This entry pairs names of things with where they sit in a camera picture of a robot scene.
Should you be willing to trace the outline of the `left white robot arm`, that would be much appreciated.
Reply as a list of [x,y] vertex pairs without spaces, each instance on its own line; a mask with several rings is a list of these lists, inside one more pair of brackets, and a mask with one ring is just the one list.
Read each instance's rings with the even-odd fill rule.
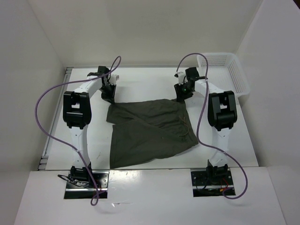
[[67,181],[76,186],[94,186],[94,176],[88,154],[87,129],[91,122],[91,97],[99,90],[101,98],[114,103],[118,75],[113,75],[105,66],[99,66],[97,72],[87,75],[87,80],[74,91],[65,91],[63,95],[63,120],[71,133],[71,145],[75,147],[74,162]]

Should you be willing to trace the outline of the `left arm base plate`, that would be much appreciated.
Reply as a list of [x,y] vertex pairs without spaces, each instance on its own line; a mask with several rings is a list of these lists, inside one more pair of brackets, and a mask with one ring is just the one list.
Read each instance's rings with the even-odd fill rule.
[[[93,176],[98,187],[99,198],[107,199],[108,197],[108,178],[109,171],[93,171]],[[61,175],[66,181],[64,199],[91,199],[96,195],[94,184],[89,184],[87,181],[79,182],[78,180],[71,181],[70,175]]]

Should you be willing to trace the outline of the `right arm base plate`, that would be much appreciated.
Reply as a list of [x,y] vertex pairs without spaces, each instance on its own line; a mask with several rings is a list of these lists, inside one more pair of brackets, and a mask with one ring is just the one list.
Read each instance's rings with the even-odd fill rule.
[[235,196],[234,184],[231,171],[228,170],[227,175],[221,178],[208,179],[204,169],[191,170],[191,182],[193,189],[193,197],[209,197],[225,195]]

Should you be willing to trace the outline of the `olive green shorts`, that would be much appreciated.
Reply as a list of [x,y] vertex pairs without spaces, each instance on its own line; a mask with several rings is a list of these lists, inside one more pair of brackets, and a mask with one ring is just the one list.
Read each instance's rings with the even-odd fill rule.
[[196,146],[185,102],[158,99],[110,105],[110,168],[170,158]]

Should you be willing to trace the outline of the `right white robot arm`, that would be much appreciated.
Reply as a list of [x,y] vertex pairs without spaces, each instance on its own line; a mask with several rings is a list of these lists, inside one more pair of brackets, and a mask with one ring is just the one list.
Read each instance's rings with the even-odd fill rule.
[[192,97],[195,92],[204,96],[198,122],[201,122],[204,109],[207,107],[207,120],[212,128],[212,143],[200,142],[200,144],[215,150],[213,156],[208,159],[205,177],[210,184],[217,184],[228,173],[226,152],[229,134],[237,121],[235,94],[210,83],[207,76],[200,76],[195,67],[190,67],[184,72],[176,72],[174,76],[178,79],[178,83],[174,86],[178,102]]

